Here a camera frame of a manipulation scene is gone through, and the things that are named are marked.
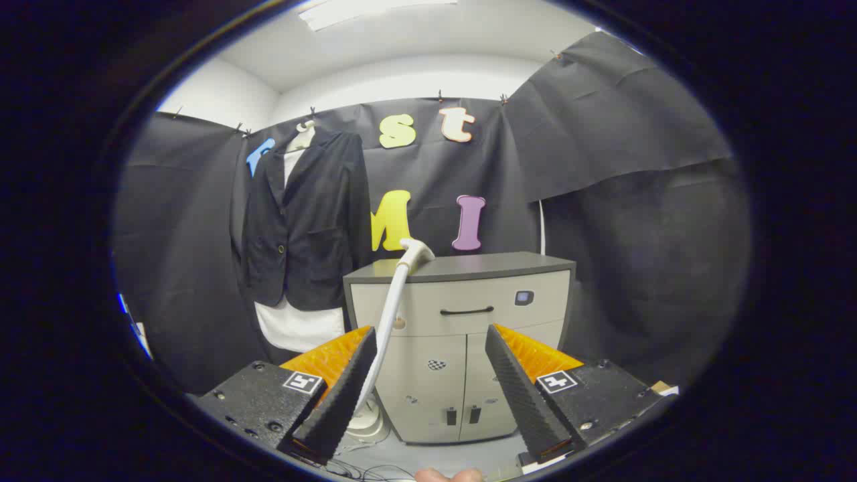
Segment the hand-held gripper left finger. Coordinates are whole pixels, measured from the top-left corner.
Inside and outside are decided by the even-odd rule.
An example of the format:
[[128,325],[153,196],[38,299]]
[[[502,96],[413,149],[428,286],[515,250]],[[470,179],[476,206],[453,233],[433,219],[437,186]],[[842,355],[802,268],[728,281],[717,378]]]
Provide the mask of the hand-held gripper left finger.
[[358,408],[376,354],[376,330],[359,327],[281,366],[254,361],[195,403],[254,445],[324,465]]

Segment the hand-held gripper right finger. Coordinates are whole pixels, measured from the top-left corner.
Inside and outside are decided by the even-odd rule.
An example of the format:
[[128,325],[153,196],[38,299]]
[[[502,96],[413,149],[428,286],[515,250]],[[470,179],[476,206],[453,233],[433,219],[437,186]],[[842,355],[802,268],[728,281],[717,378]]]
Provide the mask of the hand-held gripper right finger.
[[485,353],[530,457],[545,463],[617,435],[661,394],[608,359],[585,362],[494,323]]

